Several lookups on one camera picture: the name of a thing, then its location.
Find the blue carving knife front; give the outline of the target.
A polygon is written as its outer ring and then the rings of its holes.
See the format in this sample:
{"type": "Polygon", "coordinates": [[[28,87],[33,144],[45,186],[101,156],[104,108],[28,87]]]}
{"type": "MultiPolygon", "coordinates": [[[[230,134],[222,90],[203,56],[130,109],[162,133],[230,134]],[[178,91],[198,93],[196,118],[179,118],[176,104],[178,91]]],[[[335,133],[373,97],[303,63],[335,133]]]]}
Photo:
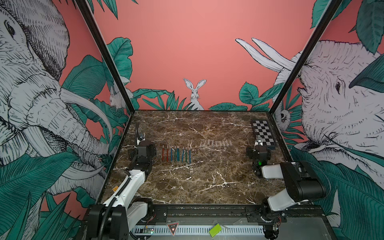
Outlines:
{"type": "Polygon", "coordinates": [[[188,148],[185,149],[185,162],[186,164],[190,162],[190,150],[188,148]]]}

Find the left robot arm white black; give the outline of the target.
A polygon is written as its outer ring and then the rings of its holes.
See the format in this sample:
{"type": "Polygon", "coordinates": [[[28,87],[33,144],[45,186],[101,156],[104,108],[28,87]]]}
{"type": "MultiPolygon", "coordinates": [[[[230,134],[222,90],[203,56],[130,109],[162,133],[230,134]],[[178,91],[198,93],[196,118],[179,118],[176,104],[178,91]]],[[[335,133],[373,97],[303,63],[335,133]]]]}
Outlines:
{"type": "Polygon", "coordinates": [[[135,130],[135,149],[131,164],[125,168],[126,177],[103,204],[93,205],[86,220],[86,240],[137,240],[132,231],[139,222],[148,222],[154,214],[153,202],[149,198],[133,200],[153,168],[153,157],[157,154],[155,144],[135,130]]]}

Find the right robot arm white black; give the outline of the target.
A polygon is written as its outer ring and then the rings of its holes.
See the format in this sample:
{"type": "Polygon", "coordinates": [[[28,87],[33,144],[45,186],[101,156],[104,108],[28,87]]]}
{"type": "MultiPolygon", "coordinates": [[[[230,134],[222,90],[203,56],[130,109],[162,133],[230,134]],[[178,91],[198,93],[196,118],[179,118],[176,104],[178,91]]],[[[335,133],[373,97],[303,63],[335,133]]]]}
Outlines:
{"type": "Polygon", "coordinates": [[[279,212],[294,205],[325,198],[327,190],[316,172],[305,161],[282,162],[268,165],[271,150],[256,141],[246,148],[246,155],[253,161],[252,169],[260,179],[282,179],[285,188],[274,196],[263,200],[258,209],[261,220],[271,223],[279,217],[279,212]]]}

